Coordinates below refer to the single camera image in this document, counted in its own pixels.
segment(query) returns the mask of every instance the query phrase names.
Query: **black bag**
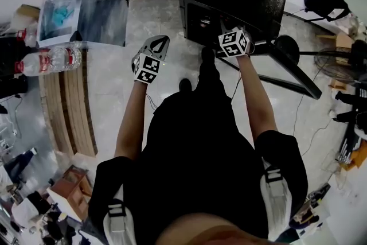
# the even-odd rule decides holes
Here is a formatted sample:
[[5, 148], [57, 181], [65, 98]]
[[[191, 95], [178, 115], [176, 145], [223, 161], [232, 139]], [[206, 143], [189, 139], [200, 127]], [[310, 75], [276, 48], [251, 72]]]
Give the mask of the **black bag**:
[[[307, 20], [306, 22], [320, 21], [327, 19], [327, 21], [335, 21], [347, 16], [350, 13], [348, 4], [344, 0], [304, 0], [305, 12], [313, 11], [321, 18]], [[329, 17], [329, 14], [334, 9], [344, 9], [344, 11], [335, 18]]]

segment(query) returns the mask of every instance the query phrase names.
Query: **skin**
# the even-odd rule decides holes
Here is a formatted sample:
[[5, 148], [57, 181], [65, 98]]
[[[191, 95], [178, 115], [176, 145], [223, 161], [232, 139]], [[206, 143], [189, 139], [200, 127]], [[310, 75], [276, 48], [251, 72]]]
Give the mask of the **skin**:
[[[245, 92], [253, 140], [263, 132], [277, 130], [274, 112], [265, 89], [248, 56], [237, 58]], [[142, 152], [144, 108], [147, 84], [136, 81], [120, 126], [115, 157], [136, 160]], [[156, 245], [267, 245], [268, 240], [252, 236], [218, 216], [185, 215], [170, 224]]]

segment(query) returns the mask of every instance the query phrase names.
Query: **black sleeve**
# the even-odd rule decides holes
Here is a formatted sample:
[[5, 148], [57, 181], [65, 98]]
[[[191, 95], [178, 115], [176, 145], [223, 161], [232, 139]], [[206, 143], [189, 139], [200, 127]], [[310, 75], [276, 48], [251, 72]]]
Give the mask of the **black sleeve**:
[[103, 219], [108, 212], [108, 203], [130, 175], [132, 166], [133, 161], [127, 157], [115, 157], [98, 164], [88, 216], [101, 233], [103, 233]]
[[296, 138], [277, 131], [261, 133], [255, 141], [255, 150], [282, 172], [292, 194], [293, 217], [303, 205], [308, 190], [306, 170]]

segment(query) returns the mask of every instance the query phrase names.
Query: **black t-shirt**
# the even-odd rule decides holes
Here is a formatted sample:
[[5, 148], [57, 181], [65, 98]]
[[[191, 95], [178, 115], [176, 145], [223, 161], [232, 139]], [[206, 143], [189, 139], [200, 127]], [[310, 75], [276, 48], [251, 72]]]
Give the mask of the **black t-shirt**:
[[296, 139], [267, 131], [254, 149], [239, 133], [230, 102], [217, 103], [195, 93], [172, 95], [156, 110], [136, 161], [118, 157], [99, 164], [89, 216], [100, 230], [108, 202], [123, 184], [138, 244], [154, 244], [167, 226], [189, 213], [217, 215], [267, 238], [262, 157], [281, 168], [292, 213], [300, 208], [307, 177]]

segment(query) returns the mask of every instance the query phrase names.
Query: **plastic water bottle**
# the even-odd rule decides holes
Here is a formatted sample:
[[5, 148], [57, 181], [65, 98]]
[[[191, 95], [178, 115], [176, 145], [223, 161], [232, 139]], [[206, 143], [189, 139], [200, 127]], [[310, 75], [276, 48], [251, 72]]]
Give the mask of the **plastic water bottle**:
[[26, 76], [39, 76], [48, 73], [70, 71], [81, 63], [81, 52], [77, 48], [56, 46], [47, 52], [27, 54], [16, 69]]

